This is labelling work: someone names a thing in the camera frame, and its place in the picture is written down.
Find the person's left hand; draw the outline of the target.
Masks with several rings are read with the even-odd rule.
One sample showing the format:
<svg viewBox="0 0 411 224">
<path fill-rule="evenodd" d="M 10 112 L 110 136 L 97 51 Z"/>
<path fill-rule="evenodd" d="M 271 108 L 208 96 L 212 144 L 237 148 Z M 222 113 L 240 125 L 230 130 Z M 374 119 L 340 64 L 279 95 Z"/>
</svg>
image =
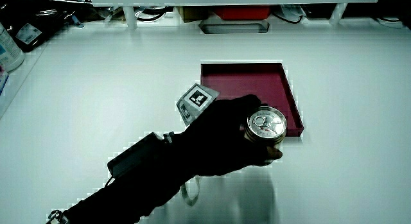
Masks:
<svg viewBox="0 0 411 224">
<path fill-rule="evenodd" d="M 224 175 L 247 166 L 262 166 L 283 153 L 245 137 L 247 117 L 261 105 L 248 94 L 212 102 L 173 140 L 173 160 L 190 176 Z"/>
</svg>

